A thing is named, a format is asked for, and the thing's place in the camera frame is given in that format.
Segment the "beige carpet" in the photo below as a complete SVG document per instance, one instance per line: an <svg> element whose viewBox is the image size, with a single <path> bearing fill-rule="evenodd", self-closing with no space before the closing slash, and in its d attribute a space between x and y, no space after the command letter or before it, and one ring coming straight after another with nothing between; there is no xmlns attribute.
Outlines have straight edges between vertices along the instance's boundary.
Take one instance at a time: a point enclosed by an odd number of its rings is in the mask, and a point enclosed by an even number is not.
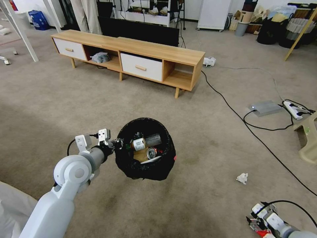
<svg viewBox="0 0 317 238"><path fill-rule="evenodd" d="M303 46L287 62L287 49L266 46L256 36L236 37L231 31L195 30L186 23L187 48L217 59L204 69L209 82L224 94L240 114L251 103L280 103L281 95L317 109L317 48ZM289 199L317 217L316 197L304 189L246 129L240 119L201 75L192 92L174 99L175 89L119 74L59 56L50 35L29 30L38 55L34 63L22 41L0 46L16 47L6 53L12 65L0 62L0 180L39 199L54 183L55 164L66 156L74 136L110 128L115 137L132 119L152 117L170 132L177 160L162 182L125 177L114 155L102 165L100 176L77 195L75 213L66 237L258 237L245 216L259 201ZM1 42L14 39L12 33ZM284 127L287 112L250 123ZM286 131L254 132L312 190L317 192L316 166L302 161L297 134ZM235 178L249 173L247 185ZM278 205L280 215L299 229L315 232L309 218L291 205Z"/></svg>

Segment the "open shelf compartment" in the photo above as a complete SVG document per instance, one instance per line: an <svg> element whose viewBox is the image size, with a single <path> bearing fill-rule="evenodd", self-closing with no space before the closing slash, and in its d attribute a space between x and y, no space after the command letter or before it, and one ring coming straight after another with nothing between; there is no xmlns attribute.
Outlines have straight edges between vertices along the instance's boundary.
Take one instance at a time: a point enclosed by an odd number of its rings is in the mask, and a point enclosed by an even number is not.
<svg viewBox="0 0 317 238"><path fill-rule="evenodd" d="M164 84L191 91L193 72L194 66L163 60Z"/></svg>
<svg viewBox="0 0 317 238"><path fill-rule="evenodd" d="M114 71L121 72L121 65L119 60L118 51L107 50L103 48L98 48L94 46L83 45L84 52L86 54L86 58L88 63L99 65L101 67L105 67ZM91 57L94 56L98 52L106 52L110 55L111 60L104 63L96 63L91 60Z"/></svg>

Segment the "black bag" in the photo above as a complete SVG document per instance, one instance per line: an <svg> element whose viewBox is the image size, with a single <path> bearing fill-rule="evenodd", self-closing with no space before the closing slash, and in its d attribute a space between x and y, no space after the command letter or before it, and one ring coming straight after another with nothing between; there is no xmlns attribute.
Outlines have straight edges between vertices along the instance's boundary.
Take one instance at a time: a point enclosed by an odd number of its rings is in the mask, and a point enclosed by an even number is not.
<svg viewBox="0 0 317 238"><path fill-rule="evenodd" d="M274 22L272 19L265 19L259 32L257 41L264 45L273 45L283 36L289 19L282 22Z"/></svg>
<svg viewBox="0 0 317 238"><path fill-rule="evenodd" d="M176 151L168 131L160 122L154 119L138 118L126 124L119 132L117 138L123 139L124 143L128 144L137 132L142 132L145 137L159 133L162 144L156 147L163 150L162 157L154 162L141 164L133 159L133 151L128 151L123 147L121 150L116 151L117 166L127 177L132 179L166 179L176 159Z"/></svg>
<svg viewBox="0 0 317 238"><path fill-rule="evenodd" d="M112 14L112 2L100 2L97 0L98 16L110 18Z"/></svg>

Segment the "person's leg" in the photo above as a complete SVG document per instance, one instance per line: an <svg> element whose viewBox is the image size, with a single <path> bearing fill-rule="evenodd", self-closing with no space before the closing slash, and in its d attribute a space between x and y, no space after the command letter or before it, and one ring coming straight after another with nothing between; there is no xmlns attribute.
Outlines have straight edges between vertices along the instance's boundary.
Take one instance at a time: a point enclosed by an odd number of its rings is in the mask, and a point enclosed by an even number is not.
<svg viewBox="0 0 317 238"><path fill-rule="evenodd" d="M86 13L89 32L94 34L102 35L99 20L98 20L98 9L96 0L81 0L84 11Z"/></svg>
<svg viewBox="0 0 317 238"><path fill-rule="evenodd" d="M86 14L81 0L70 0L80 31L89 32Z"/></svg>

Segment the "tv screen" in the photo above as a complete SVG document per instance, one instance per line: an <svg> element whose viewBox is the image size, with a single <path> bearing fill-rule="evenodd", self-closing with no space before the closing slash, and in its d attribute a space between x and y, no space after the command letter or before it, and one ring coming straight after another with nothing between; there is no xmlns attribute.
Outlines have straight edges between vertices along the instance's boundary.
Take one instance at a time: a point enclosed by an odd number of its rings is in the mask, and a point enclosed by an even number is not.
<svg viewBox="0 0 317 238"><path fill-rule="evenodd" d="M142 22L98 17L102 34L178 46L179 29Z"/></svg>

